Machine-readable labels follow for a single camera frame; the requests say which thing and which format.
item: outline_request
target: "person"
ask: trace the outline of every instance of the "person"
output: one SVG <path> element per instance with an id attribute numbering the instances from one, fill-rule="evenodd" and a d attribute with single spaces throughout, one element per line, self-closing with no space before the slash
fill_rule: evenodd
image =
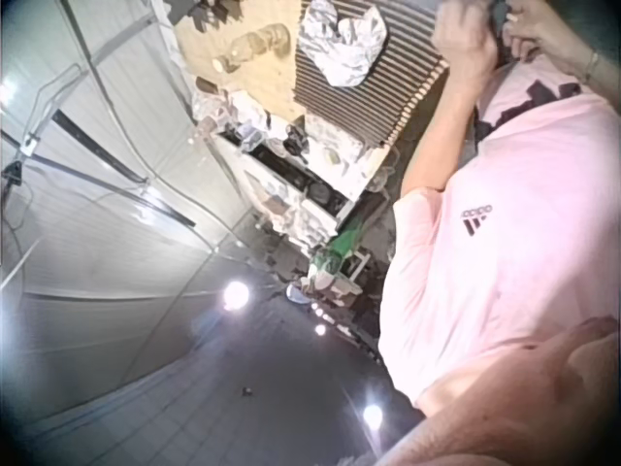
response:
<path id="1" fill-rule="evenodd" d="M 379 350 L 427 416 L 495 364 L 619 312 L 619 68 L 544 1 L 507 0 L 520 61 L 495 71 L 490 3 L 438 10 L 449 76 L 394 206 Z M 456 171 L 477 102 L 478 156 Z"/>
<path id="2" fill-rule="evenodd" d="M 608 317 L 517 350 L 376 466 L 619 464 L 618 349 Z M 602 444 L 609 432 L 613 445 Z"/>

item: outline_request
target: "bottle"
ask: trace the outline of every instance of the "bottle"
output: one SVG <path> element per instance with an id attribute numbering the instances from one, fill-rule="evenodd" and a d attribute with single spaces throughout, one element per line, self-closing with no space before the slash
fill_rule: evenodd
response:
<path id="1" fill-rule="evenodd" d="M 258 55 L 269 50 L 276 53 L 284 52 L 288 50 L 288 47 L 289 31 L 286 26 L 270 24 L 235 39 L 226 53 L 213 59 L 213 68 L 218 73 L 233 73 L 242 63 Z"/>

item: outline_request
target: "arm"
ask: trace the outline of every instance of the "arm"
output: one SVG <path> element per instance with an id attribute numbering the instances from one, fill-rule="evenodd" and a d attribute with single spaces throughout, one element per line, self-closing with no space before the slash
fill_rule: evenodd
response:
<path id="1" fill-rule="evenodd" d="M 376 466 L 448 465 L 440 460 L 462 454 L 480 462 L 455 464 L 488 464 L 479 455 L 513 466 L 576 464 L 618 413 L 618 328 L 591 319 L 506 356 Z"/>
<path id="2" fill-rule="evenodd" d="M 512 13 L 503 30 L 515 58 L 526 59 L 534 49 L 545 53 L 563 73 L 588 84 L 620 111 L 619 67 L 584 42 L 543 0 L 507 0 Z"/>
<path id="3" fill-rule="evenodd" d="M 419 187 L 442 191 L 457 169 L 474 105 L 496 65 L 498 51 L 488 24 L 487 0 L 447 0 L 440 6 L 433 42 L 448 61 L 450 75 L 406 170 L 402 196 Z"/>

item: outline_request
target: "bracelet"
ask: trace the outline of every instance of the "bracelet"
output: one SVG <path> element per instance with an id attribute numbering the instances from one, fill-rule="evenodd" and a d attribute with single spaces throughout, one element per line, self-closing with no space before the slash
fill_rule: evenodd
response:
<path id="1" fill-rule="evenodd" d="M 584 79 L 581 80 L 583 84 L 588 84 L 591 81 L 591 76 L 593 75 L 593 71 L 595 67 L 598 66 L 600 62 L 600 55 L 596 50 L 593 50 L 593 54 L 591 55 L 591 61 L 589 61 L 588 66 L 586 67 L 586 71 L 584 72 Z"/>

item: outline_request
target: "white wall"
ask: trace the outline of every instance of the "white wall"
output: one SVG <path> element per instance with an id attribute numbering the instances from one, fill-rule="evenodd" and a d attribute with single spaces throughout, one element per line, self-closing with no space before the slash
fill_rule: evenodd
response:
<path id="1" fill-rule="evenodd" d="M 150 13 L 139 0 L 71 3 L 91 52 Z M 72 63 L 85 69 L 68 24 L 55 1 L 17 1 L 2 18 L 2 79 L 16 91 L 3 105 L 2 127 L 18 140 L 37 90 Z M 207 149 L 187 143 L 192 125 L 178 94 L 188 98 L 189 92 L 168 60 L 157 26 L 123 44 L 99 70 L 149 164 L 226 224 L 237 224 L 249 205 Z M 41 116 L 45 102 L 69 76 L 43 92 L 31 120 Z M 149 175 L 119 136 L 91 78 L 62 111 L 112 155 L 141 176 Z M 36 152 L 141 192 L 53 122 Z M 3 167 L 14 154 L 3 142 Z M 253 275 L 243 263 L 206 262 L 209 249 L 186 228 L 159 214 L 144 223 L 134 203 L 101 187 L 33 162 L 26 163 L 23 175 L 25 185 L 13 189 L 5 212 L 8 223 L 2 225 L 3 275 L 38 243 L 3 290 L 1 356 L 3 401 L 23 421 L 100 396 L 180 357 L 192 346 L 194 320 L 213 308 L 223 284 L 238 274 Z M 158 182 L 154 186 L 197 223 L 195 230 L 210 243 L 225 238 L 225 230 L 202 211 Z M 253 222 L 251 216 L 245 221 Z M 229 249 L 240 259 L 247 256 Z M 201 279 L 191 285 L 194 297 L 176 300 L 199 269 Z"/>

